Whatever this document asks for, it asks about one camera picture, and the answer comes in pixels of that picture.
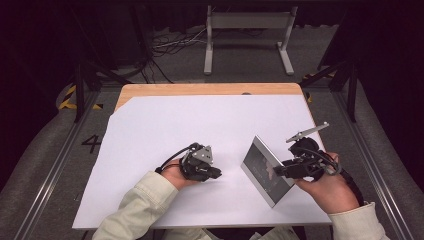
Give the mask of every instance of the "dark floor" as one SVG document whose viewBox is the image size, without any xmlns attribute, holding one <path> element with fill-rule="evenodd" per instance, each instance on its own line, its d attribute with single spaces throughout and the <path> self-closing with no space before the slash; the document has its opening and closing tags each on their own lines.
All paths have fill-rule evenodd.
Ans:
<svg viewBox="0 0 424 240">
<path fill-rule="evenodd" d="M 257 37 L 238 32 L 221 33 L 214 42 L 214 65 L 210 76 L 203 74 L 203 43 L 187 47 L 174 55 L 155 58 L 155 61 L 176 83 L 300 82 L 305 74 L 316 72 L 335 30 L 336 27 L 293 30 L 288 53 L 295 70 L 294 76 L 287 76 L 284 72 L 275 45 L 279 33 L 275 31 L 264 31 Z M 151 82 L 166 82 L 155 67 L 152 70 L 146 68 L 145 74 Z M 131 80 L 144 82 L 141 75 Z M 405 171 L 361 87 L 357 94 L 357 123 L 352 125 L 338 104 L 339 95 L 329 92 L 325 83 L 325 80 L 321 81 L 307 91 L 312 96 L 309 107 L 315 122 L 331 122 L 331 128 L 321 133 L 326 149 L 341 155 L 344 167 L 356 179 L 365 199 L 377 202 L 378 217 L 391 239 L 424 239 L 424 229 L 420 227 L 424 222 L 424 212 L 420 209 L 424 202 L 423 194 Z M 32 141 L 0 194 L 0 239 L 13 239 L 14 236 L 30 239 L 90 238 L 92 231 L 73 230 L 71 226 L 99 151 L 99 147 L 95 147 L 90 153 L 91 146 L 82 143 L 94 135 L 99 136 L 101 141 L 119 96 L 119 85 L 104 85 L 98 95 L 93 95 L 94 103 L 103 104 L 103 109 L 89 111 L 78 126 L 75 139 L 69 139 L 69 133 L 76 128 L 73 124 L 75 110 L 62 109 Z M 62 99 L 63 94 L 58 96 L 58 104 Z M 386 190 L 381 190 L 374 180 L 375 173 L 369 172 L 366 167 L 367 159 L 364 156 L 367 154 L 358 146 L 352 126 L 360 130 L 384 179 Z M 72 144 L 66 151 L 63 145 L 68 142 Z M 66 157 L 59 167 L 57 182 L 53 181 L 52 188 L 46 193 L 48 201 L 43 202 L 45 205 L 40 207 L 32 221 L 25 220 L 58 156 Z M 392 199 L 396 206 L 387 207 L 386 198 Z M 403 219 L 393 212 L 399 212 Z M 402 228 L 402 222 L 406 223 L 410 234 L 408 229 Z M 28 230 L 19 230 L 22 223 L 30 226 Z M 306 235 L 309 240 L 329 239 L 329 228 L 307 226 Z"/>
</svg>

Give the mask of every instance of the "metal frame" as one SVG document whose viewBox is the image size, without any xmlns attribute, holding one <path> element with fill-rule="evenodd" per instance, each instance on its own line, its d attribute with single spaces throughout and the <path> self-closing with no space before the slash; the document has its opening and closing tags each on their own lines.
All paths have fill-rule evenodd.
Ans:
<svg viewBox="0 0 424 240">
<path fill-rule="evenodd" d="M 252 148 L 256 147 L 257 150 L 261 152 L 261 154 L 266 158 L 266 160 L 271 163 L 273 167 L 282 166 L 281 162 L 278 161 L 277 157 L 269 150 L 269 148 L 265 145 L 265 143 L 259 138 L 259 136 L 255 136 L 253 139 L 252 145 L 249 148 L 247 155 L 252 150 Z M 246 159 L 241 164 L 241 168 L 246 173 L 246 175 L 249 177 L 250 181 L 252 181 L 253 185 L 258 189 L 259 193 L 262 195 L 262 197 L 265 199 L 265 201 L 268 203 L 270 207 L 274 207 L 277 202 L 274 202 L 272 198 L 268 195 L 268 193 L 264 190 L 262 185 L 259 183 L 259 181 L 256 179 L 256 177 L 253 175 L 253 173 L 250 171 L 249 167 L 245 163 Z M 287 190 L 284 194 L 286 194 L 294 185 L 294 181 L 291 178 L 286 178 L 284 176 L 281 177 L 287 184 Z"/>
<path fill-rule="evenodd" d="M 86 101 L 86 105 L 85 105 L 85 109 L 88 109 L 88 111 L 85 111 L 83 115 L 81 116 L 80 121 L 74 123 L 74 125 L 72 126 L 68 134 L 68 137 L 66 138 L 66 141 L 62 146 L 62 149 L 60 150 L 58 156 L 56 157 L 55 162 L 53 163 L 52 168 L 50 169 L 50 172 L 48 173 L 46 179 L 44 180 L 44 183 L 41 185 L 40 190 L 38 191 L 37 196 L 35 197 L 30 210 L 28 211 L 24 221 L 19 227 L 19 230 L 14 237 L 15 240 L 30 238 L 31 233 L 34 230 L 35 225 L 38 222 L 38 219 L 43 213 L 43 210 L 50 199 L 50 196 L 56 186 L 56 183 L 59 180 L 59 177 L 63 171 L 63 168 L 65 167 L 69 159 L 72 146 L 78 136 L 78 133 L 80 132 L 82 126 L 84 125 L 84 122 L 87 119 L 88 114 L 90 113 L 90 109 L 91 109 L 90 107 L 95 104 L 95 101 L 98 95 L 99 95 L 99 92 L 89 93 L 88 100 Z"/>
<path fill-rule="evenodd" d="M 333 97 L 334 101 L 337 103 L 340 113 L 343 115 L 344 120 L 349 127 L 350 133 L 352 134 L 356 145 L 360 150 L 360 154 L 362 155 L 362 163 L 364 164 L 364 167 L 371 179 L 371 182 L 374 185 L 377 195 L 380 198 L 384 209 L 386 210 L 387 216 L 393 225 L 398 239 L 413 240 L 414 237 L 412 236 L 412 233 L 409 230 L 408 225 L 394 200 L 392 192 L 384 181 L 380 170 L 378 170 L 378 166 L 367 144 L 365 143 L 365 140 L 358 126 L 350 120 L 350 115 L 346 111 L 347 103 L 343 97 L 343 94 L 340 92 L 333 92 Z"/>
<path fill-rule="evenodd" d="M 206 31 L 207 44 L 205 75 L 212 74 L 213 42 L 212 29 L 214 28 L 278 28 L 284 29 L 284 39 L 277 42 L 278 51 L 287 75 L 293 75 L 294 70 L 290 58 L 287 54 L 287 44 L 289 42 L 293 23 L 296 18 L 297 7 L 292 7 L 290 12 L 271 12 L 271 13 L 250 13 L 250 12 L 212 12 L 212 7 L 208 6 Z"/>
</svg>

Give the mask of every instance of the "gray carpet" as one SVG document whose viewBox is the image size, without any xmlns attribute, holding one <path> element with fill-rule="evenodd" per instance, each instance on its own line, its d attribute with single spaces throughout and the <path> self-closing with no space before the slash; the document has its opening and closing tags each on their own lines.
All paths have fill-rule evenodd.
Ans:
<svg viewBox="0 0 424 240">
<path fill-rule="evenodd" d="M 258 37 L 237 32 L 220 33 L 214 40 L 211 76 L 203 74 L 205 45 L 202 43 L 187 47 L 175 55 L 155 58 L 155 61 L 176 83 L 300 82 L 302 76 L 316 71 L 335 29 L 321 27 L 293 30 L 288 53 L 295 71 L 294 76 L 287 76 L 284 72 L 275 45 L 280 33 L 274 30 L 265 31 Z M 145 73 L 152 82 L 166 82 L 155 67 L 152 70 L 147 68 Z M 140 75 L 131 80 L 144 82 Z M 322 86 L 324 83 L 322 81 L 317 85 Z M 90 111 L 50 199 L 36 221 L 31 239 L 89 239 L 92 234 L 88 232 L 86 235 L 84 231 L 73 230 L 71 225 L 99 151 L 97 146 L 90 153 L 91 146 L 81 143 L 93 135 L 98 135 L 101 141 L 119 96 L 117 84 L 107 83 L 105 86 L 108 87 L 104 87 L 96 99 L 96 103 L 103 104 L 104 108 Z M 360 87 L 359 90 L 357 126 L 375 156 L 413 236 L 415 239 L 424 239 L 424 230 L 420 228 L 424 221 L 423 211 L 420 211 L 420 203 L 424 202 L 423 194 L 406 173 Z M 312 95 L 309 106 L 315 122 L 319 124 L 328 121 L 331 124 L 330 128 L 321 132 L 326 149 L 341 155 L 345 168 L 356 179 L 365 199 L 377 202 L 378 217 L 387 235 L 391 239 L 397 239 L 386 209 L 364 168 L 348 124 L 335 104 L 333 94 L 322 88 L 310 88 L 308 91 Z M 74 117 L 75 110 L 60 110 L 59 115 L 37 135 L 21 158 L 0 194 L 0 239 L 13 239 L 15 236 L 66 141 Z M 306 230 L 309 240 L 329 239 L 328 226 L 307 226 Z"/>
</svg>

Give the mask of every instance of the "white board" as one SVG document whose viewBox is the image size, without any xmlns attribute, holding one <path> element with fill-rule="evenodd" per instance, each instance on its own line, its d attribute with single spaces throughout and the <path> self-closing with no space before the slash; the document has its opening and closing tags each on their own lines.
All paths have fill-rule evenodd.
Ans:
<svg viewBox="0 0 424 240">
<path fill-rule="evenodd" d="M 255 135 L 283 161 L 293 157 L 285 140 L 312 127 L 302 95 L 132 98 L 109 120 L 73 228 L 97 228 L 146 172 L 193 142 L 211 145 L 223 175 L 183 189 L 153 227 L 330 223 L 296 186 L 270 208 L 240 167 Z M 310 137 L 323 149 L 317 133 Z"/>
</svg>

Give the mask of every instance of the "printed number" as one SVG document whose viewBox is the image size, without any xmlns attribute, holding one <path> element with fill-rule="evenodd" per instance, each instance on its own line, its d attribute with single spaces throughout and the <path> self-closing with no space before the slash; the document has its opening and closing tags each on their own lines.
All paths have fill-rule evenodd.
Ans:
<svg viewBox="0 0 424 240">
<path fill-rule="evenodd" d="M 90 145 L 91 146 L 90 153 L 93 153 L 94 148 L 96 147 L 96 145 L 102 144 L 102 142 L 97 142 L 98 139 L 99 139 L 99 136 L 93 135 L 89 139 L 87 139 L 84 142 L 82 142 L 81 145 Z"/>
</svg>

